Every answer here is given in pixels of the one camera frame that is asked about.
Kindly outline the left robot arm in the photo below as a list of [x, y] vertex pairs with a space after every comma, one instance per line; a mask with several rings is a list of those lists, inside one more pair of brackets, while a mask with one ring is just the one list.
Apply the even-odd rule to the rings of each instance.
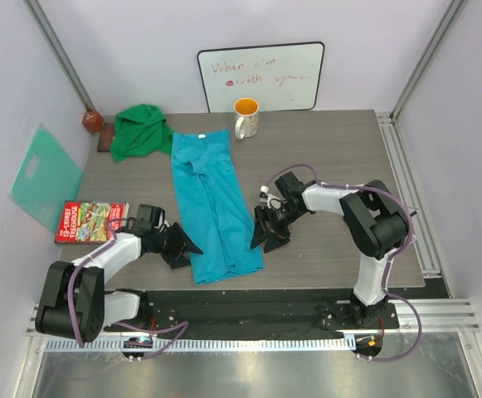
[[37, 306], [36, 331], [72, 339], [83, 347], [103, 328], [120, 321], [135, 331], [144, 330], [151, 323], [152, 311], [142, 304], [142, 294], [131, 289], [108, 293], [105, 285], [126, 265], [148, 253], [161, 255], [177, 268], [190, 264], [190, 254], [201, 255], [203, 251], [178, 223], [132, 217], [89, 254], [50, 265]]

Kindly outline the white mug orange inside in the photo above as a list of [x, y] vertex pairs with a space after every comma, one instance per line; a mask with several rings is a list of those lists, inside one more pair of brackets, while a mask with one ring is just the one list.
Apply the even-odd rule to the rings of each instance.
[[250, 138], [257, 134], [259, 128], [260, 106], [255, 99], [241, 98], [234, 104], [234, 134], [237, 140]]

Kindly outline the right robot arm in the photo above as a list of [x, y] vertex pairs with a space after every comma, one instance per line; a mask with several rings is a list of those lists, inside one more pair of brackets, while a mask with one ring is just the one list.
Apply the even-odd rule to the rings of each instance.
[[414, 239], [411, 215], [384, 182], [372, 180], [357, 186], [330, 186], [301, 182], [293, 172], [275, 181], [280, 196], [260, 188], [263, 203], [254, 208], [251, 248], [265, 253], [290, 242], [289, 226], [301, 216], [317, 211], [340, 215], [360, 252], [358, 279], [350, 294], [349, 315], [354, 325], [366, 328], [380, 323], [386, 309], [387, 282], [395, 256]]

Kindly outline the blue t shirt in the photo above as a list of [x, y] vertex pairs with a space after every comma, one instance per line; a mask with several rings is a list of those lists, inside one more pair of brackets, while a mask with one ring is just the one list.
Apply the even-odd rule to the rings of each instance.
[[251, 248], [254, 221], [231, 158], [230, 133], [175, 133], [173, 188], [182, 227], [202, 251], [191, 254], [195, 284], [212, 284], [264, 268]]

